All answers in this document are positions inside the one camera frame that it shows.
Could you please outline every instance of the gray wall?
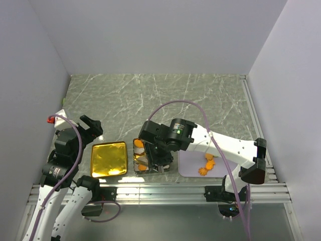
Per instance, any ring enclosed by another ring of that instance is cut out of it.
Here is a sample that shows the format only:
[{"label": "gray wall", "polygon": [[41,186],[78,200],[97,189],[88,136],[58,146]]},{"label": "gray wall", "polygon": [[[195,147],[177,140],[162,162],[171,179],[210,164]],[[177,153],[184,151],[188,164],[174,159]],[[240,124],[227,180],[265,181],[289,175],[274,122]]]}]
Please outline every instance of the gray wall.
[{"label": "gray wall", "polygon": [[69,73],[248,73],[286,0],[30,0]]},{"label": "gray wall", "polygon": [[286,181],[305,240],[320,240],[321,2],[284,7],[250,74],[278,177]]},{"label": "gray wall", "polygon": [[69,75],[28,1],[0,1],[0,35],[0,233],[14,240]]}]

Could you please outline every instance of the marble tabletop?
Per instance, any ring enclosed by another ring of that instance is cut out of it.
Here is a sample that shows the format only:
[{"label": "marble tabletop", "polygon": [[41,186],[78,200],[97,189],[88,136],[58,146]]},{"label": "marble tabletop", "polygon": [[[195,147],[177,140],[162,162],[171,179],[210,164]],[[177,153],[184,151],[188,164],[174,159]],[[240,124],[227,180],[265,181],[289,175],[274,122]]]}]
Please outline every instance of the marble tabletop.
[{"label": "marble tabletop", "polygon": [[[238,75],[216,74],[97,74],[73,75],[63,108],[80,122],[83,114],[101,121],[104,134],[84,151],[75,179],[90,175],[91,146],[96,143],[125,141],[127,174],[106,179],[118,182],[213,182],[216,178],[186,178],[178,173],[174,155],[171,170],[163,174],[137,176],[133,170],[132,141],[151,112],[175,99],[198,103],[208,116],[214,132],[243,140],[256,139],[254,124]],[[185,103],[165,106],[153,121],[169,125],[174,118],[185,118],[204,126],[199,110]]]}]

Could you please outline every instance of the gray marble surface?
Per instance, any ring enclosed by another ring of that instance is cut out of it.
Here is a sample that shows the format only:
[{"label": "gray marble surface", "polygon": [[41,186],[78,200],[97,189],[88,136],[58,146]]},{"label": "gray marble surface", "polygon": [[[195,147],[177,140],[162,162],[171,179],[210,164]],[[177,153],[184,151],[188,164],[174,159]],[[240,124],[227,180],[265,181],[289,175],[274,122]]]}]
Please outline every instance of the gray marble surface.
[{"label": "gray marble surface", "polygon": [[[171,170],[164,174],[137,177],[133,170],[132,141],[151,112],[174,99],[198,103],[206,112],[211,130],[231,137],[254,140],[255,129],[238,75],[215,74],[98,74],[73,75],[64,108],[78,122],[86,114],[102,122],[103,137],[84,151],[76,179],[90,175],[91,146],[96,143],[125,141],[128,154],[126,175],[107,178],[108,183],[123,181],[148,183],[213,182],[215,178],[185,178],[178,173],[177,155]],[[173,118],[185,118],[204,126],[199,110],[189,104],[165,106],[153,121],[169,125]]]}]

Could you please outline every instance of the gray floor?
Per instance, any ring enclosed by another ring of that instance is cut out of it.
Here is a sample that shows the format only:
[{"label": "gray floor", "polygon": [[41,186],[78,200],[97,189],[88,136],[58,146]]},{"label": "gray floor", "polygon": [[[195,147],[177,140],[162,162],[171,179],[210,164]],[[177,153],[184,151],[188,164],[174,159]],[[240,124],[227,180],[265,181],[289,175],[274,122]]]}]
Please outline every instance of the gray floor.
[{"label": "gray floor", "polygon": [[[114,215],[105,207],[98,219]],[[119,241],[245,241],[240,218],[222,220],[216,205],[124,206],[119,217],[108,223],[91,223],[79,218],[70,227],[67,240]],[[256,204],[251,212],[253,241],[294,240],[283,204]]]},{"label": "gray floor", "polygon": [[[132,165],[132,141],[151,112],[162,103],[188,99],[198,103],[206,112],[211,130],[231,137],[254,140],[256,134],[238,75],[214,74],[104,74],[74,75],[67,92],[64,108],[73,120],[86,114],[102,122],[103,139],[96,143],[125,141],[128,154],[126,175],[107,181],[135,182]],[[194,106],[175,103],[161,109],[154,121],[169,125],[176,117],[201,125],[204,120]],[[90,174],[89,145],[79,165],[76,179]],[[185,178],[178,173],[177,155],[171,170],[165,174],[141,176],[145,182],[214,182],[215,178]]]}]

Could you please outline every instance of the gold tray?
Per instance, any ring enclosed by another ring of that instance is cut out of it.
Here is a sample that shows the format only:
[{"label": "gold tray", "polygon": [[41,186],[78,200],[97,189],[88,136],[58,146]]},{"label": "gold tray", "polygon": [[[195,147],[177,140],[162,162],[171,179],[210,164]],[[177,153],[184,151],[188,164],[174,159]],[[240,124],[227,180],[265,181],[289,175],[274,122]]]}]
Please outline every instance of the gold tray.
[{"label": "gold tray", "polygon": [[110,177],[127,172],[125,142],[96,144],[91,150],[90,173],[92,177]]}]

